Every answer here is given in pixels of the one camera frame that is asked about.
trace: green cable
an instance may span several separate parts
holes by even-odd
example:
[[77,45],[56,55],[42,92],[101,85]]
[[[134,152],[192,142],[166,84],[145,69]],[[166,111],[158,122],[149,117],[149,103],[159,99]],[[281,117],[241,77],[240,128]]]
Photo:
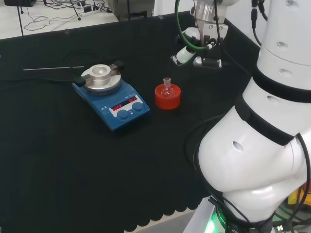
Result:
[[186,46],[188,46],[189,48],[191,48],[194,51],[201,51],[204,50],[205,47],[198,47],[193,45],[189,40],[187,40],[187,38],[184,36],[183,31],[181,30],[180,27],[180,23],[179,23],[179,16],[178,16],[178,7],[179,7],[179,1],[180,0],[176,0],[175,1],[175,15],[176,15],[176,20],[177,20],[177,25],[178,25],[178,29],[179,29],[179,35],[182,38],[183,42],[186,44]]

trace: white robotic arm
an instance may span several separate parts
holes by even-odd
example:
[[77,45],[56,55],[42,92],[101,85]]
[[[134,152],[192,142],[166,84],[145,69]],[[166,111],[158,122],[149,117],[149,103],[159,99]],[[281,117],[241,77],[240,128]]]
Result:
[[[217,0],[219,30],[222,39],[225,38],[228,31],[228,26],[224,24],[226,10],[229,6],[238,1],[239,0]],[[192,44],[205,47],[206,51],[208,51],[216,45],[218,39],[214,0],[198,0],[196,6],[192,8],[191,14],[196,18],[197,27],[187,28],[183,31],[183,34]],[[187,63],[194,55],[195,51],[185,46],[176,56],[172,56],[171,59],[176,65],[180,66]],[[210,59],[205,60],[204,58],[197,57],[193,64],[196,67],[222,67],[221,60],[218,60],[216,63],[209,63],[208,61],[210,61]]]
[[[258,70],[235,106],[200,144],[204,178],[250,222],[267,220],[306,182],[305,154],[296,135],[302,135],[311,151],[310,9],[310,0],[271,1]],[[206,34],[204,26],[210,23],[198,20],[200,31]]]

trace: power strip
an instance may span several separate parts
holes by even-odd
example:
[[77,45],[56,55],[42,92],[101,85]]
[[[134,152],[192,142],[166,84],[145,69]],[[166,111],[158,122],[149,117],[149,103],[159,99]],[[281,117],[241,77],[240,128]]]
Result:
[[82,13],[81,13],[81,16],[83,16],[83,17],[89,16],[89,15],[95,14],[95,13],[100,12],[100,11],[101,11],[101,10],[98,9],[98,10],[90,11],[90,12],[82,12]]

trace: yellow object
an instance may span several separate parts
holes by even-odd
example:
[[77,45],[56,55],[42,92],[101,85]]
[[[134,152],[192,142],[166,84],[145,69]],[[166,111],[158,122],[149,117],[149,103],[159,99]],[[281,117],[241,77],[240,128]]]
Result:
[[[301,199],[302,199],[304,193],[305,193],[305,191],[302,189],[302,190],[301,190],[301,194],[300,194],[300,200],[299,200],[299,202],[301,202]],[[298,189],[295,190],[292,194],[290,194],[290,195],[288,196],[288,201],[287,201],[287,203],[288,203],[289,205],[296,205],[297,196],[298,196]],[[311,206],[311,194],[308,194],[308,195],[307,195],[307,199],[306,199],[306,201],[305,201],[304,204],[305,204],[305,205]]]

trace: red digital display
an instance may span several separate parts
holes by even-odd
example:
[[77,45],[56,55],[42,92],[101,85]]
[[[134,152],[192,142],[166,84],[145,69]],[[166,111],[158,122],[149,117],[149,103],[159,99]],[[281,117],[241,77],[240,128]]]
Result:
[[123,106],[125,106],[125,105],[127,105],[127,104],[129,104],[129,103],[131,103],[131,102],[133,102],[135,100],[137,100],[137,98],[134,96],[134,97],[132,97],[132,98],[126,100],[126,101],[123,101],[122,103],[119,103],[119,104],[111,107],[111,109],[112,109],[112,111],[116,111],[119,108],[122,108]]

